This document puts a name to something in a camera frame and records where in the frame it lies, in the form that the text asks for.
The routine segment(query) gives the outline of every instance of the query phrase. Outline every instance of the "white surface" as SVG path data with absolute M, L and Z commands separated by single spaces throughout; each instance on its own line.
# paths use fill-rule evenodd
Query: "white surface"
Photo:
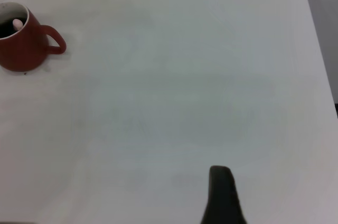
M 333 99 L 338 104 L 337 0 L 309 0 Z
M 336 223 L 338 129 L 307 0 L 15 0 L 68 53 L 0 71 L 0 218 Z

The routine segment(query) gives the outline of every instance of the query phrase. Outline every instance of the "mug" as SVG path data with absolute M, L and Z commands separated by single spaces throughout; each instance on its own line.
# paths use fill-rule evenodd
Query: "mug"
M 41 65 L 48 54 L 65 52 L 67 46 L 62 36 L 54 28 L 40 25 L 27 7 L 15 2 L 0 3 L 0 27 L 14 18 L 24 18 L 26 22 L 17 32 L 0 38 L 2 67 L 16 72 L 29 71 Z M 59 46 L 49 46 L 47 35 Z

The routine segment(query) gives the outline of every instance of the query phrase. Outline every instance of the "mug handle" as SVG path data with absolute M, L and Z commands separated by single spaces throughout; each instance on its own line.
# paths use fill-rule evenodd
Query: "mug handle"
M 54 29 L 53 27 L 50 27 L 48 25 L 41 25 L 41 29 L 46 35 L 51 36 L 59 45 L 59 46 L 48 46 L 47 52 L 49 54 L 64 53 L 67 48 L 67 45 L 62 36 L 59 34 L 59 32 L 56 31 L 56 29 Z

